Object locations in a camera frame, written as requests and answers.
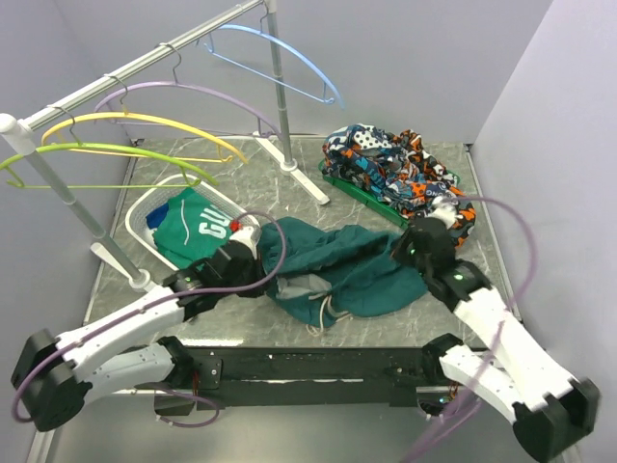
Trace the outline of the light blue hanger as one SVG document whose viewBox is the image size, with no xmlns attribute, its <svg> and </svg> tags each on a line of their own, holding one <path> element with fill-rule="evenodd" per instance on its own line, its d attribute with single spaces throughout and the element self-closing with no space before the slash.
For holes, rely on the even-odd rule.
<svg viewBox="0 0 617 463">
<path fill-rule="evenodd" d="M 215 41 L 215 38 L 219 36 L 220 32 L 244 34 L 253 39 L 260 39 L 267 42 L 270 46 L 271 52 L 274 50 L 278 52 L 278 57 L 275 57 L 274 55 L 271 56 L 272 72 L 267 74 L 265 71 L 249 66 L 248 64 L 235 60 L 228 54 L 225 54 L 223 49 L 220 48 Z M 289 90 L 292 93 L 296 93 L 322 105 L 337 105 L 341 110 L 346 108 L 344 98 L 339 88 L 322 68 L 320 68 L 312 59 L 306 56 L 295 46 L 280 39 L 272 33 L 265 32 L 263 29 L 257 29 L 235 23 L 226 23 L 215 29 L 213 32 L 207 33 L 203 39 L 197 39 L 196 47 L 201 47 L 213 58 L 216 58 L 233 67 L 243 69 L 251 74 L 279 85 L 283 89 Z M 303 68 L 307 69 L 316 79 L 319 80 L 320 91 L 318 93 L 309 92 L 304 88 L 292 85 L 285 80 L 283 77 L 282 62 L 282 56 L 284 54 L 292 56 L 295 61 L 301 63 Z"/>
</svg>

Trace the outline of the teal green shorts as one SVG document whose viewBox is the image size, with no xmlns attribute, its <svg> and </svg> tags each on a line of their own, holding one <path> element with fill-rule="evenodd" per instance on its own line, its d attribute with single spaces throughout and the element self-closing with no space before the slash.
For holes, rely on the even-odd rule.
<svg viewBox="0 0 617 463">
<path fill-rule="evenodd" d="M 391 257 L 399 235 L 347 225 L 322 231 L 293 217 L 261 229 L 265 273 L 282 263 L 266 295 L 293 318 L 324 330 L 348 315 L 400 311 L 427 292 L 417 270 Z"/>
</svg>

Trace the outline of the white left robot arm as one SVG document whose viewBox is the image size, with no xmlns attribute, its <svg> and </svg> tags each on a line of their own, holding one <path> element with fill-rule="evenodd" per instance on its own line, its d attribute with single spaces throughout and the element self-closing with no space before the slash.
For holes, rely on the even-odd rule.
<svg viewBox="0 0 617 463">
<path fill-rule="evenodd" d="M 96 322 L 60 335 L 36 332 L 13 369 L 13 419 L 49 431 L 118 390 L 150 383 L 183 386 L 193 359 L 177 338 L 145 347 L 136 341 L 209 312 L 229 295 L 259 296 L 264 276 L 255 241 L 236 233 L 212 257 L 174 272 Z"/>
</svg>

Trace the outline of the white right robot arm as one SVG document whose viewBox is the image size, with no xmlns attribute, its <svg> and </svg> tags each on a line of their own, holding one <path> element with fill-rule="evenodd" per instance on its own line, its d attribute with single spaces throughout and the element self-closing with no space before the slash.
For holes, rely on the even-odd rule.
<svg viewBox="0 0 617 463">
<path fill-rule="evenodd" d="M 392 256 L 419 270 L 431 295 L 488 348 L 481 357 L 453 335 L 430 341 L 421 363 L 429 382 L 451 380 L 473 391 L 512 425 L 521 447 L 537 462 L 551 461 L 594 430 L 599 388 L 555 362 L 507 310 L 484 273 L 457 258 L 442 220 L 415 219 Z"/>
</svg>

